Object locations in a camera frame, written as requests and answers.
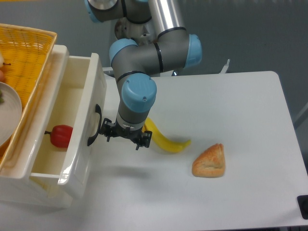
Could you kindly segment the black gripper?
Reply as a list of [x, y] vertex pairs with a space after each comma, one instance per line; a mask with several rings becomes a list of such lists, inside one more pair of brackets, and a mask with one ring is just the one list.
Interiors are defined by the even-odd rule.
[[111, 138], [121, 137], [128, 140], [134, 140], [136, 150], [140, 147], [149, 148], [152, 138], [152, 131], [142, 129], [133, 130], [132, 127], [121, 127], [117, 122], [113, 123], [110, 119], [104, 118], [99, 134], [106, 137], [109, 142]]

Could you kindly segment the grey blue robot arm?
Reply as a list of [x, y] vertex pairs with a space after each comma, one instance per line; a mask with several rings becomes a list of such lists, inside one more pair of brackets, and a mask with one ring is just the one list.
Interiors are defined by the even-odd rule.
[[137, 147], [149, 147], [151, 131], [143, 130], [157, 87], [151, 76], [188, 68], [202, 60], [199, 38], [189, 34], [175, 0], [87, 0], [87, 12], [95, 22], [126, 20], [149, 33], [132, 36], [127, 28], [111, 45], [109, 59], [120, 103], [115, 122], [100, 118], [97, 135], [122, 137]]

